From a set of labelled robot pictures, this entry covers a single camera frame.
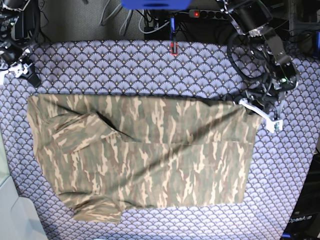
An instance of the blue patterned cloth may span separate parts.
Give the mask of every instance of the blue patterned cloth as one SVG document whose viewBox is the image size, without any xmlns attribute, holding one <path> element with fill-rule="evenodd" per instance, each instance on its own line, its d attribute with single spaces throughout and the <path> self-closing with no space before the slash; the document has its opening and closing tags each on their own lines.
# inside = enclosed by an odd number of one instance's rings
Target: blue patterned cloth
<svg viewBox="0 0 320 240">
<path fill-rule="evenodd" d="M 231 67 L 227 48 L 168 41 L 81 41 L 35 46 L 32 60 L 42 80 L 34 89 L 9 76 L 0 88 L 0 126 L 11 175 L 22 197 L 30 198 L 53 240 L 280 239 L 306 179 L 320 130 L 320 68 L 313 59 L 293 61 L 301 73 L 286 97 L 284 130 L 255 137 L 244 202 L 212 207 L 128 210 L 118 225 L 75 221 L 53 193 L 33 154 L 26 118 L 27 97 L 35 94 L 168 95 L 209 99 L 241 97 L 246 84 Z M 246 74 L 263 67 L 243 47 L 234 59 Z"/>
</svg>

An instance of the fan pattern fabric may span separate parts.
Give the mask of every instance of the fan pattern fabric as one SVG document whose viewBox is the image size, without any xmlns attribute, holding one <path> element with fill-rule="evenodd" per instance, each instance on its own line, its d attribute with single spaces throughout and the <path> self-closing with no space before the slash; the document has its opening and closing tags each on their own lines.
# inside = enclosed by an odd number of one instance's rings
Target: fan pattern fabric
<svg viewBox="0 0 320 240">
<path fill-rule="evenodd" d="M 54 195 L 33 154 L 26 117 L 27 97 L 45 94 L 180 96 L 238 99 L 246 84 L 226 57 L 225 46 L 168 41 L 81 41 L 35 46 L 32 60 L 42 86 L 8 76 L 0 88 L 0 126 L 18 193 L 30 198 L 52 240 L 274 240 L 293 212 L 308 174 L 320 130 L 319 62 L 293 59 L 299 86 L 286 97 L 284 130 L 263 123 L 255 137 L 244 202 L 211 207 L 128 210 L 117 225 L 75 221 Z M 245 47 L 235 47 L 242 70 L 258 76 L 263 67 Z"/>
</svg>

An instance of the red switch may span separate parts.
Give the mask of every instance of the red switch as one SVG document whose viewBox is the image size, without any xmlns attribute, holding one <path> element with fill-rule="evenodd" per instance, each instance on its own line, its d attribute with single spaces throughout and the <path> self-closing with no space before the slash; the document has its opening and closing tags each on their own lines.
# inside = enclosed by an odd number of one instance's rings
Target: red switch
<svg viewBox="0 0 320 240">
<path fill-rule="evenodd" d="M 199 11 L 194 11 L 193 13 L 195 18 L 199 18 L 200 17 L 200 12 Z"/>
</svg>

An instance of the shirt sleeve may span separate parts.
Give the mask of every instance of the shirt sleeve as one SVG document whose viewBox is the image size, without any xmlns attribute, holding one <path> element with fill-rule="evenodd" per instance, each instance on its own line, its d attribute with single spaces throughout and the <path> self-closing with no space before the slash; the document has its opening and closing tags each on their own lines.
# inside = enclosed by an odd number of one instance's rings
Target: shirt sleeve
<svg viewBox="0 0 320 240">
<path fill-rule="evenodd" d="M 96 113 L 86 113 L 75 119 L 53 135 L 64 154 L 79 151 L 92 143 L 118 136 L 118 132 L 105 123 Z"/>
<path fill-rule="evenodd" d="M 86 222 L 108 222 L 118 224 L 122 209 L 112 199 L 96 194 L 68 192 L 59 199 L 74 211 L 73 219 Z"/>
</svg>

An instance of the camouflage shirt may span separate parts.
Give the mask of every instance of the camouflage shirt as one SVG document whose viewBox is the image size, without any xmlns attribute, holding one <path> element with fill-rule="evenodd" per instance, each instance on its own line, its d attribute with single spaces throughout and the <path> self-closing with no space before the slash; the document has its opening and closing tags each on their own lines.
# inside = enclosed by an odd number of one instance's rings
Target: camouflage shirt
<svg viewBox="0 0 320 240">
<path fill-rule="evenodd" d="M 41 94 L 28 99 L 33 152 L 76 220 L 129 208 L 243 201 L 262 121 L 231 101 Z"/>
</svg>

